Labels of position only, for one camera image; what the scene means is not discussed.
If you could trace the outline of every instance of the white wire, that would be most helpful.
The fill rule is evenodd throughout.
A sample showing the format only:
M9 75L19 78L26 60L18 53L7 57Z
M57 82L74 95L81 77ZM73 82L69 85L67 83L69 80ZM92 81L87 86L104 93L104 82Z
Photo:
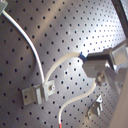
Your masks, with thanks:
M68 53L66 55L64 55L63 57L61 57L58 61L56 61L52 67L50 68L50 70L48 71L46 77L45 77L45 82L44 82L44 85L48 82L51 74L53 73L53 71L60 65L62 64L64 61L66 61L67 59L69 58L72 58L72 57L79 57L80 53L77 53L77 52L71 52L71 53Z
M30 45L30 47L33 50L33 53L35 55L35 58L37 60L38 66L39 66L39 70L40 70L40 75L41 75L41 83L43 85L44 83L44 74L43 74L43 69L41 66L41 61L39 58L39 55L36 51L35 46L33 45L32 41L30 40L30 38L28 37L28 35L25 33L25 31L19 26L19 24L10 16L8 15L4 10L3 10L3 15L10 21L12 22L13 25L15 25L15 27L21 32L21 34L25 37L25 39L27 40L28 44Z
M71 104L72 102L75 102L75 101L77 101L77 100L80 100L80 99L83 99L83 98L87 97L88 95L90 95L90 94L94 91L95 87L96 87L96 83L95 83L95 79L94 79L93 84L92 84L90 90L88 90L88 92L86 92L85 94L82 94L82 95L80 95L80 96L74 97L74 98L68 100L67 102L65 102L65 103L61 106L61 109L60 109L60 111L59 111L59 114L58 114L58 123L61 124L61 114L62 114L63 109L64 109L67 105Z

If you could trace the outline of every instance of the screw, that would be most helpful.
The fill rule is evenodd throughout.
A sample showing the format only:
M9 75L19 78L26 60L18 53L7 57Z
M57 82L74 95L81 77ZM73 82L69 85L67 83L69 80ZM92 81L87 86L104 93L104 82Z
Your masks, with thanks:
M98 72L96 76L96 83L101 86L105 82L105 75L102 72Z
M5 0L1 0L1 2L2 2L2 3L4 3L4 2L5 2Z
M50 89L51 89L51 90L55 90L55 85L51 85L51 86L50 86Z

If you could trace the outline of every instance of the metal plate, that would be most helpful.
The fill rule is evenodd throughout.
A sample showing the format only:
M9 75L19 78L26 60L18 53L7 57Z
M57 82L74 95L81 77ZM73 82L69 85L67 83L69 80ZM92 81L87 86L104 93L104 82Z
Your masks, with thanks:
M8 0L6 11L32 39L44 75L52 64L69 52L84 55L102 51L125 40L110 0ZM32 50L20 32L0 17L0 127L57 128L61 105L89 90L82 61L72 58L51 75L56 93L42 105L23 105L21 90L41 83ZM103 99L100 117L88 122L87 110L97 96ZM68 105L62 113L64 128L107 128L118 97L109 85L96 87L89 97Z

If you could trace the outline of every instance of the small hole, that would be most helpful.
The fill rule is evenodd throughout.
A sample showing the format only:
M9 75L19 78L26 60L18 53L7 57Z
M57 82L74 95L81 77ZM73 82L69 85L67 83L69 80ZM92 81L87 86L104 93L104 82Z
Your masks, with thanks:
M28 96L27 96L27 95L25 95L25 96L24 96L24 98L25 98L25 99L27 99L27 98L28 98Z

